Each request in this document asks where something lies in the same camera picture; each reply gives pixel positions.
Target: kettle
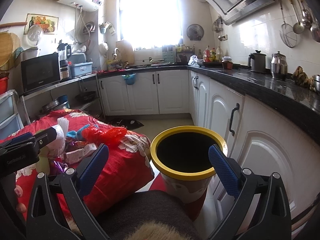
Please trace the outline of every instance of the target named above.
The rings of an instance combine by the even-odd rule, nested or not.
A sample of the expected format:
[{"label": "kettle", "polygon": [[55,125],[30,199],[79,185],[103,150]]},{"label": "kettle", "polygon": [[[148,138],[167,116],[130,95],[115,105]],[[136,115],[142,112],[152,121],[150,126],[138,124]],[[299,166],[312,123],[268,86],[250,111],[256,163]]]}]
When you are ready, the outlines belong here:
[{"label": "kettle", "polygon": [[260,53],[261,50],[256,50],[256,53],[251,53],[248,57],[248,67],[253,72],[266,72],[266,54]]},{"label": "kettle", "polygon": [[278,53],[272,54],[271,74],[273,78],[285,80],[288,74],[288,64],[285,55]]},{"label": "kettle", "polygon": [[70,58],[71,56],[71,46],[67,43],[62,43],[62,41],[60,41],[57,50],[59,55],[60,66],[68,66],[68,58]]}]

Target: tile floor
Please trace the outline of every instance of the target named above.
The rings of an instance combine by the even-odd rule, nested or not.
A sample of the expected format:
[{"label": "tile floor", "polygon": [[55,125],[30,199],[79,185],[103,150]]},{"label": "tile floor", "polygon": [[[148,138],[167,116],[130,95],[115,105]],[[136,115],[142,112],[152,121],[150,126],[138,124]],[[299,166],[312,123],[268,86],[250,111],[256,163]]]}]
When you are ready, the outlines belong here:
[{"label": "tile floor", "polygon": [[193,125],[191,118],[186,119],[158,119],[158,120],[138,120],[144,126],[135,129],[137,133],[146,135],[152,141],[159,133],[177,126]]},{"label": "tile floor", "polygon": [[[135,129],[134,131],[146,135],[151,141],[159,133],[169,128],[181,126],[181,125],[193,125],[193,122],[191,119],[139,120],[139,122],[143,123],[144,126],[138,129]],[[159,171],[152,162],[151,162],[151,167],[156,177],[159,174]],[[138,192],[149,190],[152,182],[153,180],[150,181],[143,188],[138,190]],[[212,194],[213,192],[209,185],[207,190],[207,196],[204,201],[204,205],[201,209],[201,212],[198,218],[194,221],[194,225],[198,230],[202,239],[206,239],[218,225],[216,209],[214,206]]]}]

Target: red container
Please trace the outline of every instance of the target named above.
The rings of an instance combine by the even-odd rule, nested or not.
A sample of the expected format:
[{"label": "red container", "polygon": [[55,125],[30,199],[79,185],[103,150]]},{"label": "red container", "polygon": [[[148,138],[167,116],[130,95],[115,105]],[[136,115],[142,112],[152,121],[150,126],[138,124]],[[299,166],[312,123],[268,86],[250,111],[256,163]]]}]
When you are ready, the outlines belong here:
[{"label": "red container", "polygon": [[8,90],[8,77],[0,79],[0,95]]}]

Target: yellow rim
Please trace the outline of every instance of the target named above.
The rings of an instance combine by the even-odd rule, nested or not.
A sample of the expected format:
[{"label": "yellow rim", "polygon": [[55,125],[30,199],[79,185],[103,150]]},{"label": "yellow rim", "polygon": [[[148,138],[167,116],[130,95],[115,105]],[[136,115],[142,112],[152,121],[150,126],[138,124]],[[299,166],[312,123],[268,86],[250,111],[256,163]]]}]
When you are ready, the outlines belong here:
[{"label": "yellow rim", "polygon": [[163,131],[162,133],[158,134],[156,136],[156,138],[154,138],[154,140],[152,141],[150,151],[151,151],[151,159],[152,159],[152,162],[155,165],[155,167],[164,175],[167,175],[170,178],[179,179],[179,180],[200,180],[200,179],[206,179],[206,178],[216,174],[213,167],[206,170],[206,171],[195,172],[195,173],[185,173],[185,172],[175,171],[175,170],[172,170],[172,169],[168,168],[167,166],[165,166],[158,159],[158,156],[156,154],[156,150],[157,150],[159,143],[163,139],[167,138],[168,136],[176,134],[176,133],[181,133],[181,132],[197,132],[197,133],[207,135],[217,142],[220,149],[222,150],[222,152],[225,155],[227,155],[227,153],[228,153],[227,143],[216,132],[211,131],[207,128],[198,127],[198,126],[179,126],[179,127],[174,127],[174,128],[170,128],[166,131]]}]

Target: kitchen counter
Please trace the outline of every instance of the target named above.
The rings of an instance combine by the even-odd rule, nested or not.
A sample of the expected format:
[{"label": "kitchen counter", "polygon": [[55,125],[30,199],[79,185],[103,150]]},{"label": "kitchen counter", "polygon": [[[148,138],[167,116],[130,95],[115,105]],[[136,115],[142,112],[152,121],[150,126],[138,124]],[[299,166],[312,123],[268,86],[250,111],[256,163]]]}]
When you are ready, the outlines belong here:
[{"label": "kitchen counter", "polygon": [[276,80],[269,74],[254,73],[246,69],[224,70],[191,66],[157,66],[98,74],[98,78],[129,75],[133,73],[192,70],[206,75],[243,95],[250,95],[294,122],[320,145],[320,96],[297,86],[292,80]]}]

